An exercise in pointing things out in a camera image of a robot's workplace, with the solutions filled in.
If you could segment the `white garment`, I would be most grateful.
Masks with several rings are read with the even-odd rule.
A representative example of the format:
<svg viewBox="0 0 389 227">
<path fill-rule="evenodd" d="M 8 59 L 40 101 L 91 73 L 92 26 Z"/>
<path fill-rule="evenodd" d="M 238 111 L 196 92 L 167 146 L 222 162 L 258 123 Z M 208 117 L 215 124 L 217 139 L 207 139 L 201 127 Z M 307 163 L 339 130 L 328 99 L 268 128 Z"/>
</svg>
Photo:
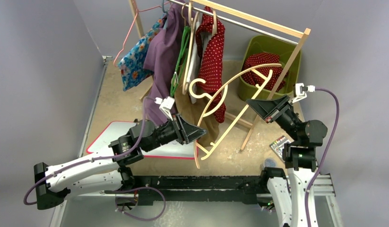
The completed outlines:
<svg viewBox="0 0 389 227">
<path fill-rule="evenodd" d="M 195 32 L 199 28 L 199 26 L 200 26 L 200 22 L 197 20 L 195 24 Z M 196 43 L 195 33 L 194 33 L 193 50 L 192 50 L 190 64 L 188 68 L 188 76 L 186 78 L 187 85 L 188 85 L 187 93 L 188 93 L 189 84 L 192 82 L 192 80 L 198 77 L 199 67 L 200 67 L 200 57 L 198 55 L 197 43 Z"/>
</svg>

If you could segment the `red polka dot garment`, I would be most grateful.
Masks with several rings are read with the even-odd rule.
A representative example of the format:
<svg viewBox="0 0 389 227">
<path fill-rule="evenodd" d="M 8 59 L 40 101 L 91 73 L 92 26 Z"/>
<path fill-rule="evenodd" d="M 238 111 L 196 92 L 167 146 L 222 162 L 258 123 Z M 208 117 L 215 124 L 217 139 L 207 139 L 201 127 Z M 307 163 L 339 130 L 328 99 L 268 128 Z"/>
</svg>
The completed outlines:
<svg viewBox="0 0 389 227">
<path fill-rule="evenodd" d="M 225 26 L 220 20 L 216 20 L 217 32 L 207 45 L 203 47 L 203 39 L 212 33 L 213 16 L 202 14 L 200 26 L 196 29 L 195 40 L 197 53 L 201 58 L 201 66 L 198 77 L 205 80 L 198 86 L 207 94 L 213 96 L 222 86 L 222 59 L 225 41 Z"/>
</svg>

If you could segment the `red polka dot skirt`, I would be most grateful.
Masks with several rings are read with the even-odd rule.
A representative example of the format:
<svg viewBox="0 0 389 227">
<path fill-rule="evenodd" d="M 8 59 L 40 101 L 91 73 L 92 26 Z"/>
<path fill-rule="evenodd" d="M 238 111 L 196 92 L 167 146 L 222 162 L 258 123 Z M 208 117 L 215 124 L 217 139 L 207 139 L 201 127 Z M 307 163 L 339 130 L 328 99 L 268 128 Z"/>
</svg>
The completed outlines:
<svg viewBox="0 0 389 227">
<path fill-rule="evenodd" d="M 256 53 L 248 56 L 243 64 L 242 70 L 246 70 L 248 68 L 251 68 L 253 66 L 261 65 L 261 64 L 273 64 L 273 63 L 280 63 L 280 56 L 278 54 L 274 53 L 268 53 L 268 52 L 261 52 Z M 264 76 L 268 76 L 269 71 L 272 70 L 272 77 L 269 80 L 269 82 L 266 84 L 264 89 L 272 90 L 276 82 L 278 81 L 278 78 L 280 74 L 282 73 L 283 68 L 282 67 L 261 67 L 256 69 L 258 72 L 263 74 Z M 255 86 L 256 84 L 263 84 L 264 79 L 259 77 L 256 73 L 253 71 L 248 71 L 244 73 L 241 78 L 248 83 L 249 85 Z"/>
</svg>

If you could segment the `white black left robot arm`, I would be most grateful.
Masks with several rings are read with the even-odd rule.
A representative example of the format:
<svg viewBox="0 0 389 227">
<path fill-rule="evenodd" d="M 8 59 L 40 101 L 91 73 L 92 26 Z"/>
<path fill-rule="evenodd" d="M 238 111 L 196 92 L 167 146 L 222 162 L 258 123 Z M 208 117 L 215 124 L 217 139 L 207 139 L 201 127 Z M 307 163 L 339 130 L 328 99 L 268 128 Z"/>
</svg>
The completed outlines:
<svg viewBox="0 0 389 227">
<path fill-rule="evenodd" d="M 83 190 L 82 180 L 106 171 L 118 172 L 120 168 L 144 158 L 144 152 L 153 151 L 176 141 L 181 145 L 190 144 L 207 134 L 207 130 L 188 123 L 176 114 L 166 123 L 156 126 L 151 120 L 137 121 L 125 135 L 90 155 L 73 161 L 50 166 L 44 162 L 34 165 L 35 184 L 29 192 L 35 191 L 36 201 L 25 205 L 36 205 L 38 210 L 46 210 L 60 205 L 75 190 L 72 185 Z"/>
</svg>

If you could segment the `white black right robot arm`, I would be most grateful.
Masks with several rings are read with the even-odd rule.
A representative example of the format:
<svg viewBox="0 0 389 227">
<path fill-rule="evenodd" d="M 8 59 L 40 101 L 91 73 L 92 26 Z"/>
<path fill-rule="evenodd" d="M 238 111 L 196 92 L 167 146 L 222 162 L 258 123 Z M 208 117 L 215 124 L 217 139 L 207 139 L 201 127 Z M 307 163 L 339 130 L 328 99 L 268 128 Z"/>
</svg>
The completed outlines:
<svg viewBox="0 0 389 227">
<path fill-rule="evenodd" d="M 316 148 L 322 146 L 327 127 L 320 120 L 302 121 L 291 99 L 248 99 L 247 105 L 266 123 L 277 123 L 291 138 L 283 145 L 285 169 L 264 167 L 260 188 L 269 192 L 281 227 L 317 227 L 313 183 L 318 176 Z"/>
</svg>

